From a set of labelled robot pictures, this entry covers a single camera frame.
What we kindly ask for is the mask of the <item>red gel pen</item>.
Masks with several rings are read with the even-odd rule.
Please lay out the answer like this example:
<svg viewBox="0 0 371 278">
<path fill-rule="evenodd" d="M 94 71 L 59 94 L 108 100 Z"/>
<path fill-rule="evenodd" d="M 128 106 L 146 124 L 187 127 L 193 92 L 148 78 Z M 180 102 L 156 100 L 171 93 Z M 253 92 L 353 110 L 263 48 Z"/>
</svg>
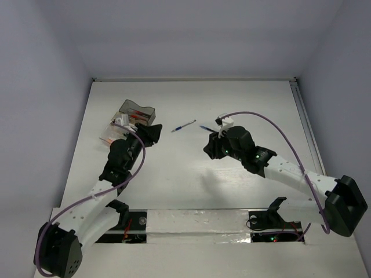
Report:
<svg viewBox="0 0 371 278">
<path fill-rule="evenodd" d="M 141 116 L 141 115 L 136 115 L 136 114 L 129 114 L 129 116 L 131 118 L 134 118 L 134 119 L 140 119 L 140 120 L 144 120 L 144 121 L 147 121 L 148 118 L 144 117 L 144 116 Z"/>
</svg>

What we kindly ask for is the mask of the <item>blue gel pen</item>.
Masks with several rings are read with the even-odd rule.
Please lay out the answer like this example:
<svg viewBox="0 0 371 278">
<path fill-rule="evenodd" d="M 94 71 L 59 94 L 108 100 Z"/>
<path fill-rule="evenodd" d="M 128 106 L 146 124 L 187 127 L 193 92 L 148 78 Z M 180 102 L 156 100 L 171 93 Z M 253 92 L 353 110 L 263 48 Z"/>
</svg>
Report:
<svg viewBox="0 0 371 278">
<path fill-rule="evenodd" d="M 211 132 L 211 133 L 217 132 L 217 131 L 215 131 L 215 130 L 209 128 L 209 127 L 203 126 L 203 125 L 200 125 L 200 128 L 202 128 L 203 130 L 206 130 L 208 132 Z"/>
</svg>

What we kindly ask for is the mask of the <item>long red pen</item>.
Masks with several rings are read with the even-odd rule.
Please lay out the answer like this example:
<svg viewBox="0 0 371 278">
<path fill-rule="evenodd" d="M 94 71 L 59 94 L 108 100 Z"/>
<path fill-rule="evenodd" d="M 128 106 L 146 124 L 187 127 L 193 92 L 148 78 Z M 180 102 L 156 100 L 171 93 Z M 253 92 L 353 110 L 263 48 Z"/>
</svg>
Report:
<svg viewBox="0 0 371 278">
<path fill-rule="evenodd" d="M 146 117 L 150 116 L 149 114 L 146 114 L 144 112 L 141 112 L 141 111 L 138 111 L 138 110 L 135 110 L 135 109 L 131 109 L 131 112 L 134 113 L 134 114 L 141 115 L 141 116 L 146 116 Z"/>
</svg>

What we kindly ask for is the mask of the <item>blue ballpoint pen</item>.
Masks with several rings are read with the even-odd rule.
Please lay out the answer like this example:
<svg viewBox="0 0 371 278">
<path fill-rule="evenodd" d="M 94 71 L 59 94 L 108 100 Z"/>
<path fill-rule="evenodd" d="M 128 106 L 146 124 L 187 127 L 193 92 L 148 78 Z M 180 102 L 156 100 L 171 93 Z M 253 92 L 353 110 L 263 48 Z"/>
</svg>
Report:
<svg viewBox="0 0 371 278">
<path fill-rule="evenodd" d="M 174 128 L 174 129 L 171 131 L 171 133 L 177 132 L 177 131 L 179 131 L 179 130 L 181 130 L 181 129 L 183 129 L 183 128 L 185 128 L 185 127 L 187 127 L 187 126 L 189 126 L 189 125 L 191 125 L 191 124 L 193 124 L 193 123 L 195 123 L 196 121 L 197 121 L 197 120 L 194 119 L 194 120 L 192 120 L 192 121 L 190 121 L 190 122 L 188 122 L 188 123 L 185 123 L 185 124 L 183 124 L 183 125 L 181 125 L 181 126 L 178 126 L 178 127 Z"/>
</svg>

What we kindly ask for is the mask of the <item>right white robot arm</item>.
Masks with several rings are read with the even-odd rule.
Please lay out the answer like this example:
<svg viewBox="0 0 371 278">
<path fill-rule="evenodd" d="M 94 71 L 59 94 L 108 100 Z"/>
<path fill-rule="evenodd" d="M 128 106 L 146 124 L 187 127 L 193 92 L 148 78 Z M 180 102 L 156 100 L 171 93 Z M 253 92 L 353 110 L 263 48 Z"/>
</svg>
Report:
<svg viewBox="0 0 371 278">
<path fill-rule="evenodd" d="M 266 210 L 249 213 L 247 226 L 259 232 L 283 229 L 291 222 L 317 223 L 344 237 L 353 234 L 368 209 L 356 181 L 304 171 L 274 151 L 255 145 L 242 126 L 209 135 L 204 152 L 211 159 L 233 158 L 252 174 L 276 181 L 308 196 L 294 202 L 278 196 Z"/>
</svg>

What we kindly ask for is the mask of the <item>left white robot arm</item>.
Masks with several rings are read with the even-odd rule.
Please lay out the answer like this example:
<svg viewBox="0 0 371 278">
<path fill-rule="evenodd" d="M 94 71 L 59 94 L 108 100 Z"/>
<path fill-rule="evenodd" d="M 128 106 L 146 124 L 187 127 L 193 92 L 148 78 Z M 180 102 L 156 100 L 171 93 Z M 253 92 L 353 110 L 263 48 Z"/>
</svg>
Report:
<svg viewBox="0 0 371 278">
<path fill-rule="evenodd" d="M 129 226 L 129 207 L 118 200 L 138 174 L 132 168 L 159 141 L 162 125 L 136 124 L 110 144 L 107 163 L 86 197 L 65 207 L 39 230 L 34 264 L 43 277 L 73 277 L 85 251 L 111 228 Z"/>
</svg>

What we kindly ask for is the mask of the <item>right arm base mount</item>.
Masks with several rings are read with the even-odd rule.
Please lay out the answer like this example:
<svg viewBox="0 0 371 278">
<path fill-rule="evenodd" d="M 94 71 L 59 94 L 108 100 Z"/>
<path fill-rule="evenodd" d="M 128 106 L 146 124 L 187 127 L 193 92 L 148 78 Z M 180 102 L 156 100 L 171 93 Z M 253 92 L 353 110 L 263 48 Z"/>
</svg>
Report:
<svg viewBox="0 0 371 278">
<path fill-rule="evenodd" d="M 287 222 L 278 214 L 286 199 L 278 197 L 265 210 L 249 211 L 246 226 L 252 243 L 305 242 L 301 223 Z"/>
</svg>

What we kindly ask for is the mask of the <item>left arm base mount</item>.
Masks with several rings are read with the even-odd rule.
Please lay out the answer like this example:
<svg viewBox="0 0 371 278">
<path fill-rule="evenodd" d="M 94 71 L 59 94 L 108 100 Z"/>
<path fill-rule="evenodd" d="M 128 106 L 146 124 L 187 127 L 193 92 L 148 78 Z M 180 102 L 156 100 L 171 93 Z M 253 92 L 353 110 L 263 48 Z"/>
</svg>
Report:
<svg viewBox="0 0 371 278">
<path fill-rule="evenodd" d="M 96 243 L 142 244 L 147 242 L 147 210 L 131 210 L 127 204 L 119 200 L 113 200 L 106 207 L 119 214 L 119 220 Z"/>
</svg>

